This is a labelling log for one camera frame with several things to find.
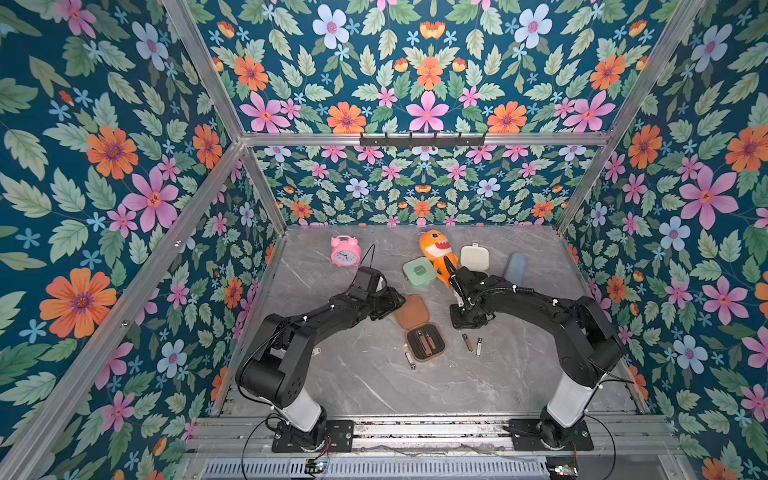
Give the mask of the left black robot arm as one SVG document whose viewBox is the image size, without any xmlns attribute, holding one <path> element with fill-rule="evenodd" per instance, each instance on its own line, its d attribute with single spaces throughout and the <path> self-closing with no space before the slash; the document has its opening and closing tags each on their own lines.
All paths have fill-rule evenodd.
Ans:
<svg viewBox="0 0 768 480">
<path fill-rule="evenodd" d="M 316 450 L 327 438 L 326 410 L 305 388 L 316 345 L 364 320 L 382 319 L 405 303 L 393 287 L 373 294 L 351 289 L 304 314 L 270 314 L 238 366 L 235 384 L 243 397 L 273 408 L 287 428 L 284 438 Z"/>
</svg>

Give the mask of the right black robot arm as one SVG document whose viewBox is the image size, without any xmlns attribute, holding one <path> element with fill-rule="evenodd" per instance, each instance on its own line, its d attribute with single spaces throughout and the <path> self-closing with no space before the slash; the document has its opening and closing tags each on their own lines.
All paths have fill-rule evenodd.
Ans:
<svg viewBox="0 0 768 480">
<path fill-rule="evenodd" d="M 458 299 L 450 306 L 454 328 L 479 328 L 504 314 L 553 338 L 562 375 L 530 435 L 551 450 L 568 446 L 603 379 L 626 354 L 603 309 L 590 296 L 575 300 L 552 297 L 466 267 L 449 273 L 448 285 Z"/>
</svg>

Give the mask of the cream clipper case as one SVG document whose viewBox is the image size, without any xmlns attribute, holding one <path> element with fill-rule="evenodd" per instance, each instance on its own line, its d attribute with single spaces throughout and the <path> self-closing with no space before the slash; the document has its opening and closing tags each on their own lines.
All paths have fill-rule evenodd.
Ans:
<svg viewBox="0 0 768 480">
<path fill-rule="evenodd" d="M 490 251 L 478 243 L 464 245 L 459 260 L 463 267 L 473 272 L 487 273 L 491 266 Z"/>
</svg>

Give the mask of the brown metal nail clipper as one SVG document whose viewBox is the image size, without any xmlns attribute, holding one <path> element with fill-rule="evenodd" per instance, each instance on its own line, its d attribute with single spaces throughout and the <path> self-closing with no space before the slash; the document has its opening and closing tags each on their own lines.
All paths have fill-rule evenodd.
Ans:
<svg viewBox="0 0 768 480">
<path fill-rule="evenodd" d="M 473 352 L 473 345 L 471 340 L 469 339 L 468 335 L 465 333 L 462 333 L 462 339 L 464 341 L 465 346 L 467 347 L 469 352 Z"/>
</svg>

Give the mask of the green clipper case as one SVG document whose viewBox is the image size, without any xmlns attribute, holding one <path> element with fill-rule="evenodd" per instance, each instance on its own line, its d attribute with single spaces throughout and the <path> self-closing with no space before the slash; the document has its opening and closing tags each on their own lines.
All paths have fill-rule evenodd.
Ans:
<svg viewBox="0 0 768 480">
<path fill-rule="evenodd" d="M 426 257 L 407 261 L 403 265 L 402 271 L 408 284 L 417 290 L 426 290 L 432 287 L 437 279 L 436 270 Z"/>
</svg>

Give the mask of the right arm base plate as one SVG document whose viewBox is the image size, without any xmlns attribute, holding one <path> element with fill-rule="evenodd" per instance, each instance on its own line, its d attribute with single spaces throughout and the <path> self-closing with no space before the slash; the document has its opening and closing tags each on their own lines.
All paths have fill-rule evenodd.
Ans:
<svg viewBox="0 0 768 480">
<path fill-rule="evenodd" d="M 595 446 L 584 420 L 562 428 L 553 420 L 510 419 L 504 430 L 516 451 L 593 451 Z"/>
</svg>

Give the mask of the brown nail file tool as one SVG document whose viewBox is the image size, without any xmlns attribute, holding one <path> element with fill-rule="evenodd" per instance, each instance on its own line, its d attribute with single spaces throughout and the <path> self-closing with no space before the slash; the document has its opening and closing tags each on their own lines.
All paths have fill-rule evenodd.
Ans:
<svg viewBox="0 0 768 480">
<path fill-rule="evenodd" d="M 426 357 L 428 357 L 430 355 L 429 344 L 428 344 L 428 342 L 426 340 L 426 337 L 424 336 L 422 331 L 419 331 L 417 333 L 417 338 L 418 338 L 419 344 L 420 344 L 420 346 L 421 346 L 421 348 L 422 348 L 422 350 L 424 352 L 424 355 Z"/>
</svg>

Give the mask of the brown clipper case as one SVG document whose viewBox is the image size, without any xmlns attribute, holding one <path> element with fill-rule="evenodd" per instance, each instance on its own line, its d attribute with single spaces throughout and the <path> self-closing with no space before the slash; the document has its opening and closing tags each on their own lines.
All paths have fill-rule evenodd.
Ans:
<svg viewBox="0 0 768 480">
<path fill-rule="evenodd" d="M 445 352 L 446 343 L 442 334 L 435 323 L 431 322 L 430 313 L 424 300 L 418 295 L 411 295 L 406 298 L 403 307 L 394 312 L 395 320 L 405 331 L 405 342 L 407 351 L 411 353 L 415 362 L 430 361 Z M 428 333 L 434 339 L 436 349 L 430 348 L 430 355 L 426 357 L 419 344 L 417 333 L 422 331 L 424 336 Z"/>
</svg>

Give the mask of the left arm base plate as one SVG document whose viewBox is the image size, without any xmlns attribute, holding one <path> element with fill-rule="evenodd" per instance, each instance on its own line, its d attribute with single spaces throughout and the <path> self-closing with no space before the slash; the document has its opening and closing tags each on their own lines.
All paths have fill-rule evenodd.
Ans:
<svg viewBox="0 0 768 480">
<path fill-rule="evenodd" d="M 352 451 L 355 423 L 351 420 L 322 420 L 311 431 L 303 432 L 280 421 L 276 427 L 273 453 L 349 453 Z"/>
</svg>

